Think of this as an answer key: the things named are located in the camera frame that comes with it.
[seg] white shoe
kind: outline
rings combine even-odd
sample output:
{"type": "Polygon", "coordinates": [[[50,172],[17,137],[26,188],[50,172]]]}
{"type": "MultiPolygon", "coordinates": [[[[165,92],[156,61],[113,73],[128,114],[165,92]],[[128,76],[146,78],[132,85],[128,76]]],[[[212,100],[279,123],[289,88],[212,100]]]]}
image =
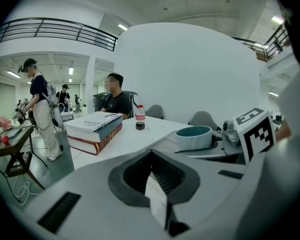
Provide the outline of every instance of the white shoe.
{"type": "Polygon", "coordinates": [[[60,157],[61,154],[62,153],[58,154],[57,156],[53,156],[53,157],[50,156],[48,159],[52,162],[52,161],[56,160],[58,157],[60,157]]]}

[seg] dark liquid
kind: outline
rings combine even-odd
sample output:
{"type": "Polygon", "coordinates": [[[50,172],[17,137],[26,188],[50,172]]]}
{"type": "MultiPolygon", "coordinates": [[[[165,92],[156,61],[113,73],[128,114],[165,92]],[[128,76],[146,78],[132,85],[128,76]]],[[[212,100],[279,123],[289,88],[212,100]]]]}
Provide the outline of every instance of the dark liquid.
{"type": "Polygon", "coordinates": [[[135,128],[137,129],[137,130],[144,130],[145,129],[145,122],[136,122],[135,123],[135,128]]]}

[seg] railing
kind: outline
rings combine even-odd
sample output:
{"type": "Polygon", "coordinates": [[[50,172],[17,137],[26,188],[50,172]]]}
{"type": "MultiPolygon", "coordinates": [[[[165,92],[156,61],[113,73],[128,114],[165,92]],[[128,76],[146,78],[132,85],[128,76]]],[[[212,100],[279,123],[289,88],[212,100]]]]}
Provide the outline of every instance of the railing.
{"type": "Polygon", "coordinates": [[[0,43],[20,38],[61,38],[115,51],[118,38],[98,28],[58,18],[20,18],[0,27],[0,43]]]}
{"type": "Polygon", "coordinates": [[[233,37],[233,39],[254,50],[257,59],[264,62],[271,60],[276,54],[281,53],[284,48],[290,46],[289,36],[283,24],[277,28],[265,44],[238,37],[233,37]]]}

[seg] bottle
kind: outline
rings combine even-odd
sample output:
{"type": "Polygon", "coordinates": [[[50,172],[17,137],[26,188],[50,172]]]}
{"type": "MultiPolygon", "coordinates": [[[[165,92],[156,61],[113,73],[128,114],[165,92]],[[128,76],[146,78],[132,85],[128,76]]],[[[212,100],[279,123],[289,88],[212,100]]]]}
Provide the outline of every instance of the bottle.
{"type": "Polygon", "coordinates": [[[146,113],[144,111],[144,106],[139,105],[138,111],[135,113],[135,128],[137,130],[144,130],[145,129],[145,120],[146,120],[146,113]]]}

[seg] black cap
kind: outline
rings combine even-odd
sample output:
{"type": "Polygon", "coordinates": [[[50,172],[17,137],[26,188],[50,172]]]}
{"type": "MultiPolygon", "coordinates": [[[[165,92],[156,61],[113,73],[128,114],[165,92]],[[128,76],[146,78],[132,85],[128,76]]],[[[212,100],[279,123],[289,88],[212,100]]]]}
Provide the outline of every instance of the black cap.
{"type": "Polygon", "coordinates": [[[37,62],[33,59],[33,58],[28,58],[24,64],[23,64],[23,68],[26,68],[28,66],[32,66],[32,67],[35,67],[37,66],[37,62]]]}

